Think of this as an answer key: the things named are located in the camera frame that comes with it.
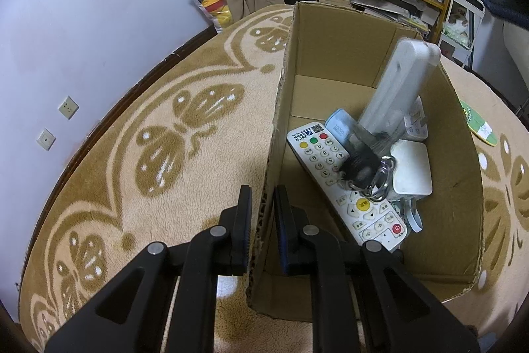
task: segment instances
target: beige blanket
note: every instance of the beige blanket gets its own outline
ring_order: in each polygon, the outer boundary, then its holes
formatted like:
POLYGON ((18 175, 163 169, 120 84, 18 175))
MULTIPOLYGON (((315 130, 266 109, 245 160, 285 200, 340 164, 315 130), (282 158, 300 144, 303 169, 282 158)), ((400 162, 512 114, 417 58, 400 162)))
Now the beige blanket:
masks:
MULTIPOLYGON (((290 6, 273 6, 234 24, 154 84, 88 153, 23 277, 20 322, 39 351, 148 243, 186 242, 214 225, 241 184, 253 189, 255 223, 291 16, 290 6)), ((481 330, 500 321, 503 328, 527 292, 527 131, 479 80, 445 67, 462 99, 505 134, 496 148, 476 140, 486 160, 489 246, 481 287, 449 307, 481 330)), ((219 279, 215 350, 310 352, 311 325, 257 315, 246 306, 246 285, 219 279)))

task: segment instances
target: white remote control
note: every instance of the white remote control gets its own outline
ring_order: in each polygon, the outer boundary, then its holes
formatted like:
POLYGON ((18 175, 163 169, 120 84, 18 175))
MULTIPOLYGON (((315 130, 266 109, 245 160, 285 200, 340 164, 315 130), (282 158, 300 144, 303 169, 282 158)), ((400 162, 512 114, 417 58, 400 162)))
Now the white remote control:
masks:
POLYGON ((376 240, 393 251, 406 238, 406 225, 388 200, 371 202, 341 187, 340 166, 349 154, 321 123, 313 121, 290 131, 287 141, 358 244, 376 240))

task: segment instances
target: wall socket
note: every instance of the wall socket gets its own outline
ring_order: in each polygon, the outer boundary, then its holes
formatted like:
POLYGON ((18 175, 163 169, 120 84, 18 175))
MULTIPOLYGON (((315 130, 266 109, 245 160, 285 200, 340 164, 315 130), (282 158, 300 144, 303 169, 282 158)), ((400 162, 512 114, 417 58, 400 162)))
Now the wall socket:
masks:
POLYGON ((49 130, 44 129, 36 141, 43 149, 47 151, 54 144, 55 140, 56 138, 54 135, 49 130))
POLYGON ((71 97, 67 97, 66 100, 59 107, 59 111, 68 120, 72 118, 79 106, 73 101, 71 97))

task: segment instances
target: baseboard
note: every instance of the baseboard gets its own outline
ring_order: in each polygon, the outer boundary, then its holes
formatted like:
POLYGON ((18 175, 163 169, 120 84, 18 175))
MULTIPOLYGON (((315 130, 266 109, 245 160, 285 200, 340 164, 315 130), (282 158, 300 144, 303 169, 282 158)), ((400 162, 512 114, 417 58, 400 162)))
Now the baseboard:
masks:
POLYGON ((35 244, 36 238, 39 235, 39 232, 42 228, 44 220, 46 219, 48 213, 51 210, 51 207, 55 203, 57 197, 62 191, 62 188, 66 182, 70 179, 73 172, 79 166, 81 161, 85 158, 88 152, 92 149, 95 143, 103 136, 103 134, 114 124, 119 116, 129 108, 129 106, 140 96, 142 95, 149 87, 151 87, 156 81, 158 81, 166 72, 176 66, 180 61, 185 59, 197 48, 202 46, 204 43, 208 42, 217 34, 215 28, 212 26, 200 32, 198 35, 191 38, 187 43, 178 48, 178 50, 171 53, 167 56, 162 62, 156 65, 146 76, 144 76, 138 84, 136 84, 132 89, 130 89, 124 97, 108 112, 108 114, 101 120, 101 122, 94 128, 90 135, 86 138, 86 141, 83 142, 83 145, 72 157, 66 169, 62 173, 55 184, 54 189, 51 191, 51 194, 44 205, 44 209, 37 221, 35 229, 33 230, 33 235, 31 236, 30 244, 27 248, 26 257, 24 261, 24 266, 22 268, 22 276, 20 277, 20 282, 24 278, 24 273, 27 267, 27 261, 29 260, 31 250, 35 244))

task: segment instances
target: metal screw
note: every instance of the metal screw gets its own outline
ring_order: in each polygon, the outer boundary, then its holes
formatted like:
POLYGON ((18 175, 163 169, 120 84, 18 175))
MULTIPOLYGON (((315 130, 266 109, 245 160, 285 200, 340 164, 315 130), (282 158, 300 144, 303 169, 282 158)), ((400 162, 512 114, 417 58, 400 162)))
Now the metal screw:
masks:
POLYGON ((150 254, 160 254, 163 252, 163 244, 161 242, 151 242, 147 247, 150 254))
POLYGON ((382 250, 382 244, 375 240, 369 240, 366 242, 366 249, 372 253, 377 253, 382 250))
POLYGON ((226 228, 224 226, 213 226, 210 229, 210 234, 212 234, 214 237, 221 237, 226 233, 226 228))
POLYGON ((303 233, 311 237, 313 235, 317 235, 319 233, 319 229, 314 225, 305 225, 303 226, 303 233))

